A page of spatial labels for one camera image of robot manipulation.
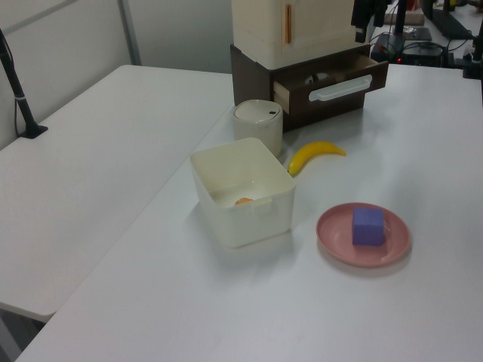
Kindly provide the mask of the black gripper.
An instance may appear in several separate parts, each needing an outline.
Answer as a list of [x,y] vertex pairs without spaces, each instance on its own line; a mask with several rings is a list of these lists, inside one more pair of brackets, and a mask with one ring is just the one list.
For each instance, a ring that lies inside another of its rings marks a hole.
[[351,24],[355,27],[355,41],[366,43],[368,24],[374,19],[375,27],[382,27],[386,16],[386,0],[355,0],[353,2]]

